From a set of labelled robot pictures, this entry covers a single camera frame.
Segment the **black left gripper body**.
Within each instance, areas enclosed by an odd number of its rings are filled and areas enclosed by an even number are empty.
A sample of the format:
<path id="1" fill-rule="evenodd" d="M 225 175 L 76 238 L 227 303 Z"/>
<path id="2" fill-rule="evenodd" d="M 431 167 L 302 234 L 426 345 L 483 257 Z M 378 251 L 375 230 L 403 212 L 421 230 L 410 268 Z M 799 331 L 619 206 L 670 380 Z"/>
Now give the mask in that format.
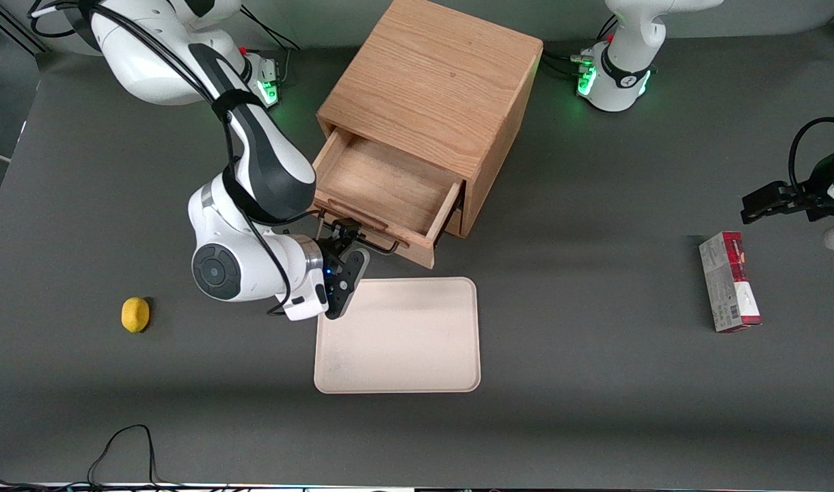
<path id="1" fill-rule="evenodd" d="M 798 185 L 807 202 L 809 221 L 834 215 L 834 152 L 817 162 L 808 179 Z"/>

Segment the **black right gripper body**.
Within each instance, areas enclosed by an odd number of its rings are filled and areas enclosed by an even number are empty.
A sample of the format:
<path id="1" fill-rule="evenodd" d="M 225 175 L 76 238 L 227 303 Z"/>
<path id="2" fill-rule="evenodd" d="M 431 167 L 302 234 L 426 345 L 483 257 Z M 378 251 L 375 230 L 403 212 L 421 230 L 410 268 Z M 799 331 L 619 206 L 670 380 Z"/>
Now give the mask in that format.
<path id="1" fill-rule="evenodd" d="M 323 279 L 327 292 L 354 292 L 362 277 L 362 250 L 355 240 L 320 239 Z"/>

